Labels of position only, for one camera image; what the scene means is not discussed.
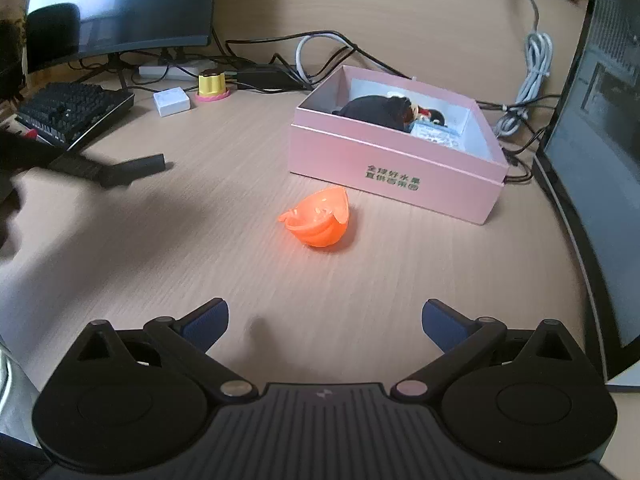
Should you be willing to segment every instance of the computer monitor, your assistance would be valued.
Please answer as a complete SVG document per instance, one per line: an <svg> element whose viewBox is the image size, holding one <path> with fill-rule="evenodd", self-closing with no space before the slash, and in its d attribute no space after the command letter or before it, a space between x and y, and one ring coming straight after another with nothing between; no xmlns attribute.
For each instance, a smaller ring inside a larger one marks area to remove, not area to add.
<svg viewBox="0 0 640 480"><path fill-rule="evenodd" d="M213 0L28 0L28 70L127 50L209 44Z"/></svg>
<svg viewBox="0 0 640 480"><path fill-rule="evenodd" d="M590 0L537 155L586 278L587 354L611 388L640 388L640 0Z"/></svg>

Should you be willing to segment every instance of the monitor stand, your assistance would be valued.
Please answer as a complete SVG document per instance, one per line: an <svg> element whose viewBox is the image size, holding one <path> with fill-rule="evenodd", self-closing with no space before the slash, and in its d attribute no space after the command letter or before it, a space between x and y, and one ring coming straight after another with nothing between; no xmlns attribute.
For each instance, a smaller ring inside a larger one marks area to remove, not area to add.
<svg viewBox="0 0 640 480"><path fill-rule="evenodd" d="M96 77L102 72L107 72L107 70L115 70L118 74L118 79L120 80L120 86L122 86L123 90L126 90L128 85L126 79L124 79L123 70L135 70L136 68L137 66L121 60L120 54L108 54L107 62L104 65L99 66L98 68L94 68L88 74L83 75L81 78L76 80L76 83L84 83L88 79Z"/></svg>

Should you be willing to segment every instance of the black keyboard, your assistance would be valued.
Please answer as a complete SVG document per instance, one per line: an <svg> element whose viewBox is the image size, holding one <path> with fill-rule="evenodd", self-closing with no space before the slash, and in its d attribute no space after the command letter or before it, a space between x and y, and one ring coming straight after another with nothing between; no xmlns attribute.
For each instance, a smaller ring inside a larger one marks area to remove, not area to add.
<svg viewBox="0 0 640 480"><path fill-rule="evenodd" d="M49 83L20 104L17 121L38 131L49 144L77 151L86 146L133 106L126 90L100 85Z"/></svg>

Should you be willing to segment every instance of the small white cube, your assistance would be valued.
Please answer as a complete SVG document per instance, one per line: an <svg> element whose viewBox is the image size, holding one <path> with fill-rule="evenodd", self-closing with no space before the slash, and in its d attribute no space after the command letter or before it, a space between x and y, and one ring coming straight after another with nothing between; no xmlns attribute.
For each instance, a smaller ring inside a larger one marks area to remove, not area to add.
<svg viewBox="0 0 640 480"><path fill-rule="evenodd" d="M167 115L177 114L178 112L184 112L191 109L191 101L189 96L184 93L184 90L180 87L169 88L163 92L154 94L154 101L156 102L156 108L160 117L167 117Z"/></svg>

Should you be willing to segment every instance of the power strip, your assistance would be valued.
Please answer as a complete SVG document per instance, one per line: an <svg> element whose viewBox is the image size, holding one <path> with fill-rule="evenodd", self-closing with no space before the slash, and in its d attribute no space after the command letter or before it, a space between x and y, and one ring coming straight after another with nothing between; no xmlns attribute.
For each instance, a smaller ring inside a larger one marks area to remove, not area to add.
<svg viewBox="0 0 640 480"><path fill-rule="evenodd" d="M178 63L183 69L192 74L199 74L203 70L208 70L209 68L216 68L218 64L215 61L210 61L209 59L194 59L189 60L188 62ZM140 77L146 79L158 79L164 75L164 71L166 70L166 65L158 65L157 62L146 63L139 68ZM193 81L194 78L189 74L184 73L179 68L172 66L169 68L169 71L166 73L165 79L174 79L179 81Z"/></svg>

